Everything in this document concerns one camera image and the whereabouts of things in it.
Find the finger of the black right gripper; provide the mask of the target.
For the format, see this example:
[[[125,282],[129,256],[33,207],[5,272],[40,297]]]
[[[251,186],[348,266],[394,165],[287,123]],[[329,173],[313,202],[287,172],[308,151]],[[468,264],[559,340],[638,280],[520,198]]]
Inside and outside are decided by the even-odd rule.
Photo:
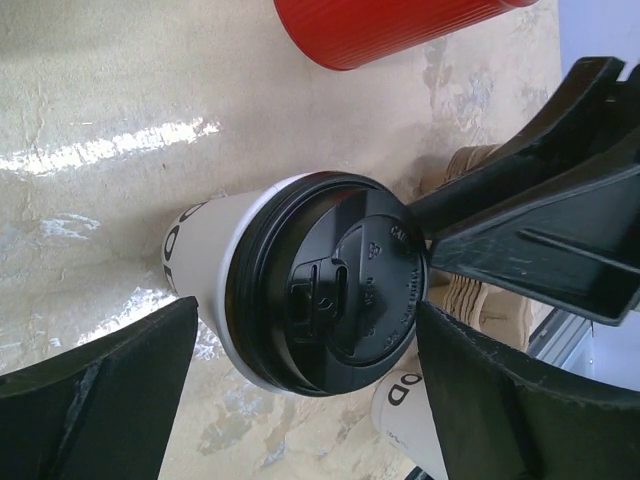
[[[547,180],[436,237],[431,264],[618,325],[639,302],[639,167]]]
[[[427,240],[554,178],[620,142],[639,125],[639,68],[583,57],[534,118],[485,159],[413,202]]]

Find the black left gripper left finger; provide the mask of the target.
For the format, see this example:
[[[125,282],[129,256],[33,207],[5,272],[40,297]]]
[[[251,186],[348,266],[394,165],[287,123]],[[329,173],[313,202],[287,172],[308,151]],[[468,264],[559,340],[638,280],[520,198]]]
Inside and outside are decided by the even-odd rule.
[[[196,340],[197,308],[195,298],[180,298],[2,375],[2,478],[158,478]]]

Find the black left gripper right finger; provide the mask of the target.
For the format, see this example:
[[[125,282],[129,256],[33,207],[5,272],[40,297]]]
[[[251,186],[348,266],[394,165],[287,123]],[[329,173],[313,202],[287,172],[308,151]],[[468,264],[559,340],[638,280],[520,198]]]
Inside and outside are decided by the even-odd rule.
[[[427,302],[417,342],[449,478],[638,478],[638,392],[532,358]]]

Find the black coffee cup lid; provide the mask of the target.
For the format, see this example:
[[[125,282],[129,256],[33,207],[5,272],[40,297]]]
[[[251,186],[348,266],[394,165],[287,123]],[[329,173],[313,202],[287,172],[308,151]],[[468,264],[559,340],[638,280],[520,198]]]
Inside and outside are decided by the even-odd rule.
[[[257,210],[234,249],[231,341],[267,389],[360,390],[411,343],[427,273],[417,223],[391,191],[355,174],[305,175]]]

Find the white paper coffee cup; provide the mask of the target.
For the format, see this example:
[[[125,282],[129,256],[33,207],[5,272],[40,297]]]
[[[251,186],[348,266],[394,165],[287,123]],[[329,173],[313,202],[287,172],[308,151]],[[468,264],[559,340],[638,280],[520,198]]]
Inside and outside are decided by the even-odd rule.
[[[279,191],[302,177],[288,177],[262,191],[196,204],[171,224],[162,246],[164,275],[175,294],[195,297],[199,318],[219,338],[234,367],[254,385],[278,394],[286,390],[243,360],[233,343],[225,313],[226,281],[235,249],[250,222]]]

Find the stack of white paper cups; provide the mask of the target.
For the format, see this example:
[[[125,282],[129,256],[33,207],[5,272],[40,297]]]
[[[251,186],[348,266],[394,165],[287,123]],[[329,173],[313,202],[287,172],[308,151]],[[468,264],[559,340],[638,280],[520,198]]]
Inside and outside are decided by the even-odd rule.
[[[432,479],[448,479],[425,382],[420,373],[395,370],[376,388],[375,429]]]

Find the brown pulp cup carrier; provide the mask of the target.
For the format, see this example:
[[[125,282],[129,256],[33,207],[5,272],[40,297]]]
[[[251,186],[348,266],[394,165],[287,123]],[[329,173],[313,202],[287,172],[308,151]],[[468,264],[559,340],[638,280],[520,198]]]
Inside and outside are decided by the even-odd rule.
[[[420,192],[428,194],[487,163],[499,148],[498,144],[489,144],[459,149],[446,169],[423,177]],[[529,346],[533,315],[527,297],[458,274],[436,273],[428,300],[460,322],[516,350],[524,352]]]

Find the red straw holder cup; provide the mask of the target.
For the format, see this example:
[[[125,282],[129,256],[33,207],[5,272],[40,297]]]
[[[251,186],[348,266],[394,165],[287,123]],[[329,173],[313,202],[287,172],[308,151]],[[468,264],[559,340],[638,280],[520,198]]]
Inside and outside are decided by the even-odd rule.
[[[313,62],[348,71],[470,27],[529,0],[279,0],[279,19]]]

